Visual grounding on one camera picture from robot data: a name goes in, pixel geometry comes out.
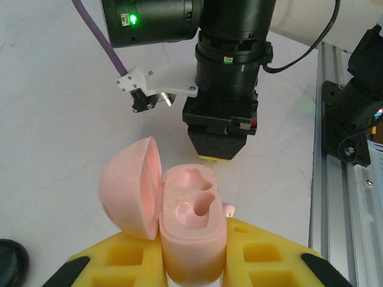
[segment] case lid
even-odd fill
[[[125,233],[156,238],[162,208],[162,169],[156,141],[143,139],[117,154],[104,169],[99,195],[110,220]]]

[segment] purple cable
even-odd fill
[[[89,13],[86,11],[81,0],[72,0],[72,2],[74,7],[77,9],[78,13],[80,14],[81,18],[84,20],[85,24],[92,31],[97,41],[100,43],[101,47],[104,49],[104,51],[108,55],[110,61],[112,61],[112,64],[116,68],[117,72],[119,72],[121,77],[125,76],[127,74],[127,70],[124,64],[122,64],[120,58],[118,58],[118,55],[113,50],[112,45],[108,42],[108,40],[103,35],[101,30],[97,27],[96,23],[93,21]]]

